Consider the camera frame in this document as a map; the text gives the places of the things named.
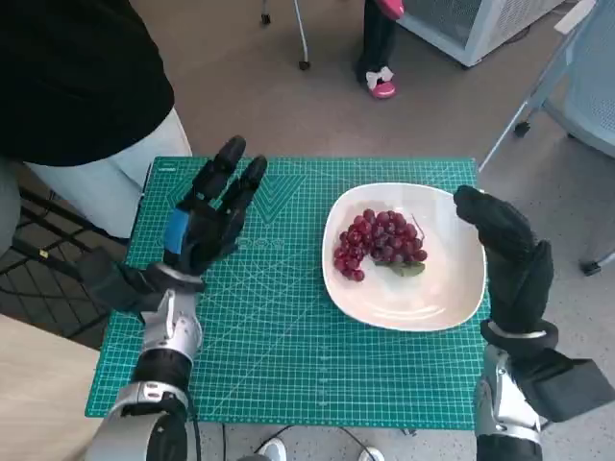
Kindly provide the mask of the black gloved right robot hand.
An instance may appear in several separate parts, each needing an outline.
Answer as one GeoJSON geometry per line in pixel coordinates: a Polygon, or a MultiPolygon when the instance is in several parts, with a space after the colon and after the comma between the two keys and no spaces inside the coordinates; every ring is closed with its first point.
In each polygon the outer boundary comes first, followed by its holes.
{"type": "Polygon", "coordinates": [[[454,194],[457,216],[474,226],[487,259],[490,320],[503,332],[539,329],[554,279],[552,246],[538,240],[513,205],[468,185],[454,194]]]}

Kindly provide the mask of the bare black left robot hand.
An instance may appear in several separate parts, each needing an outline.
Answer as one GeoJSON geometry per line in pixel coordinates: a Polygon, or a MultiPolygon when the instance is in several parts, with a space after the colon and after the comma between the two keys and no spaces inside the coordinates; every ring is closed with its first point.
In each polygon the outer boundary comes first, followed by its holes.
{"type": "Polygon", "coordinates": [[[234,178],[245,148],[242,136],[232,137],[193,179],[167,222],[164,264],[183,274],[200,276],[213,262],[236,250],[247,209],[267,168],[267,159],[258,156],[234,178]]]}

